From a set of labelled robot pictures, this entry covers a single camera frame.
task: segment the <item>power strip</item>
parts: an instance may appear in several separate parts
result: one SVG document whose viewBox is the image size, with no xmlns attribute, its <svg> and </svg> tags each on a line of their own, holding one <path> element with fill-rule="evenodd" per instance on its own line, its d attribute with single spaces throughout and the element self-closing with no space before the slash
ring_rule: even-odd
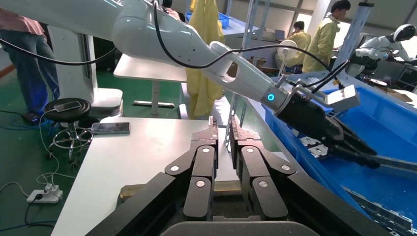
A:
<svg viewBox="0 0 417 236">
<path fill-rule="evenodd" d="M 42 194 L 42 199 L 35 200 L 36 195 Z M 26 199 L 28 203 L 57 203 L 62 197 L 62 191 L 58 185 L 48 183 L 43 190 L 34 190 Z"/>
</svg>

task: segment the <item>chrome stool leg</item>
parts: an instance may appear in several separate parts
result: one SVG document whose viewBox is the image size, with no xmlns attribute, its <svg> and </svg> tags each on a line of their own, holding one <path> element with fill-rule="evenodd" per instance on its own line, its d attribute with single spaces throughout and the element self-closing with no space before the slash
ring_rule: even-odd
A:
<svg viewBox="0 0 417 236">
<path fill-rule="evenodd" d="M 71 166 L 77 166 L 77 159 L 80 151 L 87 149 L 92 141 L 92 134 L 90 129 L 76 127 L 74 123 L 68 123 L 68 128 L 58 132 L 52 143 L 49 145 L 49 151 L 53 146 L 62 149 L 68 149 L 69 162 Z M 78 149 L 76 157 L 73 159 L 75 149 Z"/>
</svg>

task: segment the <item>blue plastic bin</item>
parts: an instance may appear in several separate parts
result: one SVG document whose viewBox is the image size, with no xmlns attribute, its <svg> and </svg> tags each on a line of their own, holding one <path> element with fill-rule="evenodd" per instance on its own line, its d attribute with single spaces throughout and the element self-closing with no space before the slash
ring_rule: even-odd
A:
<svg viewBox="0 0 417 236">
<path fill-rule="evenodd" d="M 357 91 L 361 105 L 344 112 L 339 117 L 341 121 L 379 155 L 417 162 L 417 114 L 366 88 L 357 87 Z M 286 123 L 274 117 L 268 108 L 265 121 L 305 171 L 339 197 L 352 204 L 352 199 L 346 198 L 340 188 L 341 184 L 417 221 L 415 179 L 404 177 L 395 169 L 371 170 L 334 156 L 319 162 Z"/>
<path fill-rule="evenodd" d="M 186 17 L 186 19 L 187 19 L 187 22 L 189 22 L 190 21 L 190 19 L 191 19 L 191 12 L 190 13 L 187 13 L 186 15 L 185 15 L 185 17 Z M 222 14 L 222 13 L 220 13 L 219 12 L 219 20 L 220 20 L 220 23 L 222 24 L 222 27 L 224 28 L 224 27 L 227 27 L 227 26 L 229 26 L 229 20 L 230 20 L 230 16 L 226 16 L 225 14 Z"/>
</svg>

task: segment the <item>yellow coat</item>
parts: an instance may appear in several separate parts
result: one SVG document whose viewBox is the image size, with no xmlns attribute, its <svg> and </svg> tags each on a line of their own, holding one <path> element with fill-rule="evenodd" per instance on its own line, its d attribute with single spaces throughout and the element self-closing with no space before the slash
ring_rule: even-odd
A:
<svg viewBox="0 0 417 236">
<path fill-rule="evenodd" d="M 196 0 L 189 24 L 195 28 L 205 43 L 224 43 L 224 35 L 215 0 Z M 187 91 L 190 95 L 190 119 L 210 115 L 214 101 L 223 96 L 222 86 L 203 75 L 199 69 L 186 68 Z"/>
<path fill-rule="evenodd" d="M 301 48 L 307 51 L 308 46 L 310 45 L 310 42 L 311 42 L 311 36 L 307 34 L 306 32 L 304 32 L 303 30 L 301 30 L 300 32 L 295 33 L 291 35 L 290 37 L 288 37 L 288 40 L 294 41 L 297 44 L 298 48 Z M 302 62 L 304 61 L 304 56 L 305 54 L 303 52 L 297 52 L 297 55 L 291 59 L 288 59 L 285 65 L 287 67 L 301 65 Z"/>
<path fill-rule="evenodd" d="M 308 52 L 312 53 L 320 60 L 327 59 L 330 63 L 331 56 L 333 55 L 334 39 L 338 32 L 338 23 L 338 21 L 334 22 L 329 17 L 324 18 L 314 34 L 313 40 L 308 47 Z M 302 71 L 304 73 L 325 70 L 324 66 L 310 56 L 305 56 L 302 64 Z"/>
</svg>

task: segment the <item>laptop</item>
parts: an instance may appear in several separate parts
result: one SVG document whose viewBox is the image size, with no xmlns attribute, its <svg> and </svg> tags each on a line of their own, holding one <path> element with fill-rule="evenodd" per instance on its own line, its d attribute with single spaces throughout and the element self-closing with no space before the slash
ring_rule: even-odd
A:
<svg viewBox="0 0 417 236">
<path fill-rule="evenodd" d="M 285 39 L 285 31 L 283 30 L 275 30 L 275 40 L 277 41 L 284 41 Z"/>
</svg>

